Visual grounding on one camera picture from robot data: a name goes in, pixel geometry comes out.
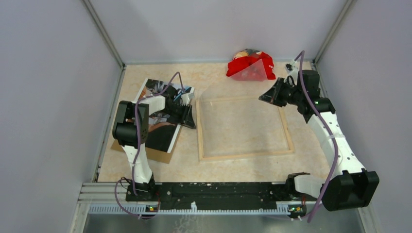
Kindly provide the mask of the printed photo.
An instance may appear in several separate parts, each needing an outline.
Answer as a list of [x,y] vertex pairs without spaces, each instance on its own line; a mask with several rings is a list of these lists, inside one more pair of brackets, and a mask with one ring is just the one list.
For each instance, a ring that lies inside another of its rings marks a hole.
[[[139,91],[140,96],[136,97],[136,99],[160,93],[164,88],[166,88],[166,91],[162,95],[170,95],[173,101],[177,103],[180,103],[180,96],[182,94],[194,92],[194,88],[187,85],[182,86],[172,83],[170,86],[167,86],[165,81],[146,79]],[[168,117],[169,115],[161,111],[149,115],[149,132],[145,143],[146,148],[172,153],[180,128],[183,126],[167,122]]]

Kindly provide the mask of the clear plastic sheet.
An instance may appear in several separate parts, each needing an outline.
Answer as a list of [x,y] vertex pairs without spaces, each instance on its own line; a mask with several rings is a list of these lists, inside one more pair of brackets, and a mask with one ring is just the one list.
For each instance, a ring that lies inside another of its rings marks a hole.
[[294,152],[284,110],[259,100],[273,84],[257,61],[202,93],[196,101],[200,161]]

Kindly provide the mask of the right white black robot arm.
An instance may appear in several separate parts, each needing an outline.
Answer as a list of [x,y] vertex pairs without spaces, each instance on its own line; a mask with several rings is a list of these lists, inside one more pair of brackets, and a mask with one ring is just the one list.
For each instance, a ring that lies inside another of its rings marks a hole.
[[330,171],[326,179],[306,172],[290,174],[285,194],[298,200],[304,194],[319,198],[329,211],[367,207],[379,184],[375,171],[368,171],[357,159],[338,123],[330,99],[320,96],[320,75],[314,70],[279,78],[259,96],[259,100],[278,106],[295,105],[314,132],[326,157]]

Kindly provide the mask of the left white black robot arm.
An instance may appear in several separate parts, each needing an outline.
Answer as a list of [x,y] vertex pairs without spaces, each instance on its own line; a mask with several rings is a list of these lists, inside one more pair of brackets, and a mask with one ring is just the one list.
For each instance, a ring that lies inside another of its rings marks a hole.
[[179,127],[196,128],[190,104],[193,97],[193,93],[178,98],[170,94],[149,95],[136,103],[119,103],[112,135],[128,157],[131,192],[143,200],[153,199],[156,193],[146,149],[170,153]]

